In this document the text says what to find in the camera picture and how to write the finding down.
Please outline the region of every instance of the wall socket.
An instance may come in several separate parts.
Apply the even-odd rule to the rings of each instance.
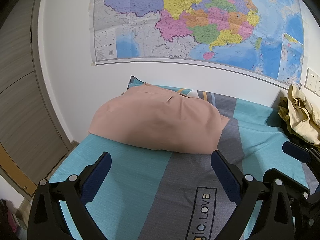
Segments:
[[[318,76],[317,82],[316,82],[316,88],[315,93],[320,96],[320,76]]]
[[[318,75],[313,70],[308,68],[305,87],[314,92],[316,89],[317,78]]]

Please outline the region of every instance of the bed sheet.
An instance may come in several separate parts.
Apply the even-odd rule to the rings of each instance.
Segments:
[[[188,90],[230,118],[218,149],[244,174],[262,180],[276,168],[314,192],[317,182],[306,165],[284,154],[287,141],[277,112],[266,106],[203,91]],[[62,163],[50,182],[63,181],[107,151],[112,167],[86,207],[108,240],[214,239],[232,214],[231,203],[210,165],[209,155],[153,151],[88,135]],[[64,202],[67,224],[81,239]],[[242,239],[249,237],[257,203]]]

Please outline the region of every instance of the black rectangular outline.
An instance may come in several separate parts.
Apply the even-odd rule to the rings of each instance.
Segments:
[[[216,193],[215,193],[215,196],[214,196],[214,209],[213,209],[213,216],[212,216],[210,234],[209,234],[209,238],[208,238],[207,240],[210,240],[210,239],[211,239],[212,227],[213,227],[213,222],[214,222],[214,215],[215,215],[215,213],[216,213],[216,201],[217,201],[217,190],[218,190],[218,188],[216,188],[216,187],[197,187],[196,195],[195,195],[195,200],[194,200],[194,202],[193,202],[192,214],[191,214],[191,217],[190,217],[190,222],[189,222],[188,230],[187,230],[186,237],[184,238],[184,240],[187,240],[188,235],[189,235],[189,231],[190,231],[190,227],[191,227],[193,215],[194,215],[194,212],[195,212],[195,209],[196,209],[196,200],[197,200],[197,195],[198,195],[198,189],[199,189],[199,188],[215,189],[215,190],[216,190]]]

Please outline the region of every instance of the wooden door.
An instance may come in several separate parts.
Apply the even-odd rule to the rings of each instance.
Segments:
[[[0,166],[29,196],[68,152],[44,105],[34,72],[33,4],[34,0],[19,0],[0,29]]]

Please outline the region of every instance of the white wall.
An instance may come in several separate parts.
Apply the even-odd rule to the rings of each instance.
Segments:
[[[151,84],[184,87],[229,95],[273,106],[286,90],[221,69],[175,63],[118,63],[92,66],[89,0],[41,0],[40,59],[53,107],[70,140],[82,141],[103,103],[125,91],[131,75]],[[317,56],[320,28],[303,9],[308,64],[320,74]],[[306,73],[302,73],[304,82]],[[303,88],[312,101],[319,97]]]
[[[8,182],[0,175],[0,199],[7,200],[7,206],[11,212],[15,212],[24,197],[21,196]]]

